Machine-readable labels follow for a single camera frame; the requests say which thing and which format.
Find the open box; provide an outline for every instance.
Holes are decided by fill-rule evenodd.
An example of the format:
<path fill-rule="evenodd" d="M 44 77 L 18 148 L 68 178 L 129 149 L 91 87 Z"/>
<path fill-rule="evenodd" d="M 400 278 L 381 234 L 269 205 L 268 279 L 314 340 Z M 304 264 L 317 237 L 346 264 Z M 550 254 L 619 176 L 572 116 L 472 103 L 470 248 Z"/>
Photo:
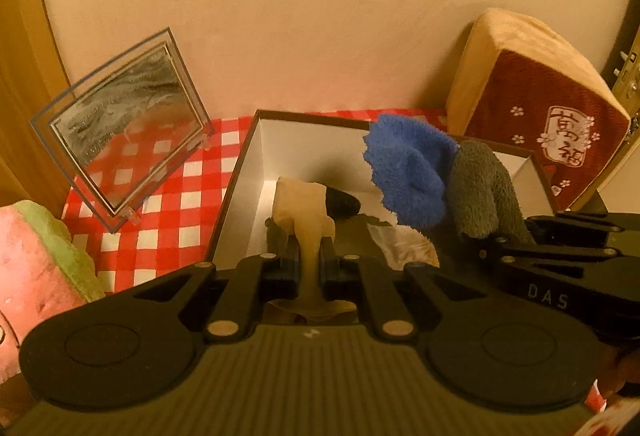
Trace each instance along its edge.
<path fill-rule="evenodd" d="M 266 251 L 265 221 L 271 216 L 279 177 L 318 182 L 360 200 L 361 212 L 396 223 L 382 206 L 362 154 L 367 121 L 259 110 L 226 190 L 206 259 L 232 269 L 244 257 Z M 530 151 L 487 144 L 511 174 L 524 217 L 552 215 L 554 200 Z"/>

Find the white wall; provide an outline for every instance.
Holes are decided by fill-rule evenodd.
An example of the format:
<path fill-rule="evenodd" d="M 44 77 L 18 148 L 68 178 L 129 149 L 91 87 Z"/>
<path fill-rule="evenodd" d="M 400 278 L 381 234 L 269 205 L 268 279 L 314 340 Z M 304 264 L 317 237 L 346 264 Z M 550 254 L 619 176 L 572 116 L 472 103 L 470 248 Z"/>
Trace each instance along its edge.
<path fill-rule="evenodd" d="M 598 70 L 628 0 L 45 0 L 72 82 L 170 26 L 212 117 L 443 105 L 487 6 L 546 21 Z"/>

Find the wooden door frame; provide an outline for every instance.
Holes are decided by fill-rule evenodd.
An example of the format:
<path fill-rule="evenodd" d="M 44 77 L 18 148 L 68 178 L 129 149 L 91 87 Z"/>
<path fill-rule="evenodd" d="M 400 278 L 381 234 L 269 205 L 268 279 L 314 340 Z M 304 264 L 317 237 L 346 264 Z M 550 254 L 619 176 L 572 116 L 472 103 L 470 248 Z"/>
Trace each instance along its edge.
<path fill-rule="evenodd" d="M 47 92 L 53 99 L 69 80 L 53 38 L 44 0 L 16 0 L 34 58 Z"/>
<path fill-rule="evenodd" d="M 60 217 L 70 186 L 29 120 L 67 87 L 44 0 L 0 0 L 0 206 L 31 199 Z"/>

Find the screw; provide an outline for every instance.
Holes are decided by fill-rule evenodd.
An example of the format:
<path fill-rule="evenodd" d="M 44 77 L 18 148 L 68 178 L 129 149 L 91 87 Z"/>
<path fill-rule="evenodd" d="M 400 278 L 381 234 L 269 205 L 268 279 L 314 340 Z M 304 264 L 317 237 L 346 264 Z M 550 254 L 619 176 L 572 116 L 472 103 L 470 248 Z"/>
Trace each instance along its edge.
<path fill-rule="evenodd" d="M 407 321 L 393 320 L 382 324 L 382 331 L 392 337 L 406 337 L 414 331 L 414 325 Z"/>
<path fill-rule="evenodd" d="M 207 326 L 207 331 L 216 337 L 230 337 L 238 333 L 240 326 L 233 321 L 213 321 Z"/>
<path fill-rule="evenodd" d="M 626 90 L 626 98 L 630 99 L 636 94 L 637 91 L 638 91 L 638 83 L 636 81 L 633 81 L 631 84 L 629 84 L 629 87 Z"/>

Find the red and white checkered tablecloth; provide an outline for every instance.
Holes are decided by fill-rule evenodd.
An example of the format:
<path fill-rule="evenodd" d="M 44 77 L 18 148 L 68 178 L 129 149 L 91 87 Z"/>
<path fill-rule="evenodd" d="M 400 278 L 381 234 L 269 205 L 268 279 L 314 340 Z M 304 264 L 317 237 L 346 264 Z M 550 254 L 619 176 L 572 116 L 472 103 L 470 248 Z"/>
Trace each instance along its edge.
<path fill-rule="evenodd" d="M 380 113 L 424 116 L 439 127 L 445 123 L 442 109 L 364 109 L 320 114 L 375 120 Z M 202 260 L 251 121 L 252 117 L 212 121 L 215 130 L 210 140 L 212 147 L 193 153 L 147 198 L 138 210 L 142 220 L 139 225 L 127 222 L 119 232 L 108 233 L 71 190 L 62 219 L 73 243 L 93 258 L 106 292 L 140 285 Z M 135 143 L 128 145 L 126 149 L 133 151 L 131 146 Z M 120 167 L 117 172 L 130 174 L 134 170 L 135 155 L 127 158 L 131 159 L 132 167 Z"/>

